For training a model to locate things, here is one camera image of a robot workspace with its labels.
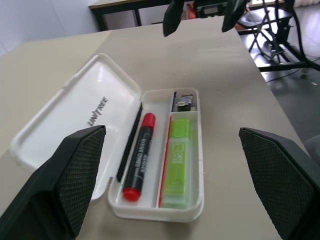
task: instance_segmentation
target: metal table leg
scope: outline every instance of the metal table leg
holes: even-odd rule
[[[99,31],[107,31],[109,30],[107,23],[104,20],[104,15],[101,13],[99,8],[92,9],[92,12],[95,16],[96,23],[98,24]]]
[[[136,25],[137,27],[142,26],[142,25],[141,25],[141,18],[140,18],[139,9],[133,10],[133,15],[134,15],[135,25]]]

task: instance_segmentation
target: red marker cap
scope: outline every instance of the red marker cap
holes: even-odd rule
[[[149,112],[144,116],[141,127],[147,126],[154,129],[155,122],[156,122],[156,116],[153,113]]]
[[[141,192],[138,189],[133,187],[124,188],[122,192],[123,192],[123,197],[130,202],[138,201],[138,199],[141,196]]]

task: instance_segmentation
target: textured rubber pad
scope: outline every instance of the textured rubber pad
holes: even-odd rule
[[[81,141],[57,184],[58,197],[74,236],[80,232],[95,188],[105,134],[102,128]]]
[[[275,143],[243,130],[240,135],[254,188],[282,239],[295,234],[315,190]]]

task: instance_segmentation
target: pencil case compartment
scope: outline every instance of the pencil case compartment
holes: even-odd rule
[[[191,111],[177,112],[177,102],[182,95],[193,95]],[[201,140],[201,115],[198,91],[193,88],[147,91],[141,99],[142,111],[130,152],[121,178],[113,178],[109,186],[108,202],[115,215],[122,218],[156,220],[166,222],[190,222],[196,219],[204,205],[203,157]],[[144,173],[141,196],[136,202],[123,197],[126,179],[139,129],[145,114],[155,115],[155,125]],[[170,146],[170,123],[186,120],[190,124],[185,187],[188,203],[183,208],[161,205],[162,187],[166,177],[167,148]]]
[[[198,111],[172,112],[156,206],[190,209],[201,201]]]

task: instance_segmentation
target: white wall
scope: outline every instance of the white wall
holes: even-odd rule
[[[97,32],[91,0],[0,0],[0,56],[21,43]]]
[[[121,11],[103,15],[109,30],[134,28],[136,26],[133,11]]]
[[[144,26],[162,22],[168,6],[163,5],[139,9],[141,24]]]
[[[142,26],[162,22],[167,8],[168,5],[139,9]],[[133,28],[136,26],[132,10],[105,14],[103,17],[109,30]]]

